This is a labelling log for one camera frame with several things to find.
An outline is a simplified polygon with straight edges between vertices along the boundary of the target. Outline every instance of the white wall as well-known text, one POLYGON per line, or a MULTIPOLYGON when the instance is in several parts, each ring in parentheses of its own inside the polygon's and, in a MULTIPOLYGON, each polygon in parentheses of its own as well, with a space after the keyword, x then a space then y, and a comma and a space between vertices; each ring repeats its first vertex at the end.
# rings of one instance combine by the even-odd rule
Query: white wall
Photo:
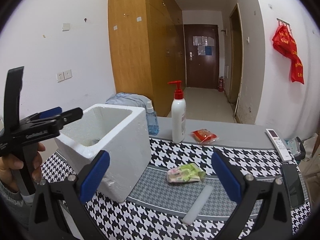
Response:
MULTIPOLYGON (((8 69, 25 66, 21 117, 86 109, 115 93, 107 10, 108 0, 23 0, 0 36, 0 90, 8 69), (71 30, 62 32, 63 23, 71 30), (56 73, 68 69, 73 77, 57 83, 56 73)), ((3 93, 0 102, 1 114, 3 93)))
POLYGON ((319 30, 299 0, 259 0, 259 3, 266 38, 266 68, 256 124, 277 128, 285 138, 307 138, 319 123, 319 30), (278 27, 276 18, 291 25, 303 63, 305 85, 290 81, 290 60, 272 47, 271 39, 278 27))
POLYGON ((211 24, 218 25, 219 32, 219 77, 224 76, 224 37, 222 13, 220 11, 182 11, 183 24, 211 24))
POLYGON ((265 68, 265 39, 258 0, 228 0, 222 12, 224 28, 228 32, 228 36, 225 36, 225 62, 229 68, 226 68, 228 78, 225 79, 225 90, 229 95, 232 64, 229 16, 237 3, 243 35, 243 76, 237 115, 242 123, 254 124, 260 105, 265 68))

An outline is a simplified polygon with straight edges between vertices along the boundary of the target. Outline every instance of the red bag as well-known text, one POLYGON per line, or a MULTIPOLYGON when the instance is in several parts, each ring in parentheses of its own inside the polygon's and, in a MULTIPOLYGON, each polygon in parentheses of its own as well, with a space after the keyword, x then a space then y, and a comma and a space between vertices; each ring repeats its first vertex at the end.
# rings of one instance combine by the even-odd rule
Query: red bag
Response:
POLYGON ((303 65, 298 57, 297 44, 291 36, 286 25, 279 25, 275 36, 272 38, 273 47, 283 56, 291 59, 291 81, 304 84, 303 65))

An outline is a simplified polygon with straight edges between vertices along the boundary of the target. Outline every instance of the hand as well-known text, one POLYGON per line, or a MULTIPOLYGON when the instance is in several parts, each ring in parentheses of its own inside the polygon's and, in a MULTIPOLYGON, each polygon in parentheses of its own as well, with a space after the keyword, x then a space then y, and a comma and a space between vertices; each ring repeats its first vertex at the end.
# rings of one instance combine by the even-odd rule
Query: hand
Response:
MULTIPOLYGON (((38 151, 45 151, 45 146, 42 143, 38 143, 38 151)), ((37 153, 37 156, 33 159, 33 166, 35 170, 32 173, 32 178, 35 182, 41 180, 41 164, 42 157, 37 153)), ((20 170, 23 168, 23 162, 20 161, 16 156, 8 154, 0 157, 0 180, 1 182, 12 192, 16 193, 19 191, 16 181, 14 180, 11 170, 20 170)))

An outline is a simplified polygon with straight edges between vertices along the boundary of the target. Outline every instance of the blue transparent bottle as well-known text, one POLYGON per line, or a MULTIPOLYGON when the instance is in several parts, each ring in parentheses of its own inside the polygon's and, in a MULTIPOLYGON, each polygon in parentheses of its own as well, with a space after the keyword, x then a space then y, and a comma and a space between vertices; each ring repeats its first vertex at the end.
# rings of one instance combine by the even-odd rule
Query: blue transparent bottle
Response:
POLYGON ((146 118, 147 118, 149 135, 157 135, 159 132, 157 113, 156 111, 153 110, 151 100, 147 102, 146 118))

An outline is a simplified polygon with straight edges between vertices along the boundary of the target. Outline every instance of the wooden cabinet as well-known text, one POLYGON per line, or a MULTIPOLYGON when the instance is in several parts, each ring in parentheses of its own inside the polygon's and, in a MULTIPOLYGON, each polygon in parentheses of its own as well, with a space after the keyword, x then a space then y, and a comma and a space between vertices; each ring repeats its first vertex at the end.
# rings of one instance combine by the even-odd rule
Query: wooden cabinet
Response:
POLYGON ((175 89, 167 83, 185 87, 181 9, 174 0, 108 0, 108 25, 117 93, 145 95, 167 116, 175 89))

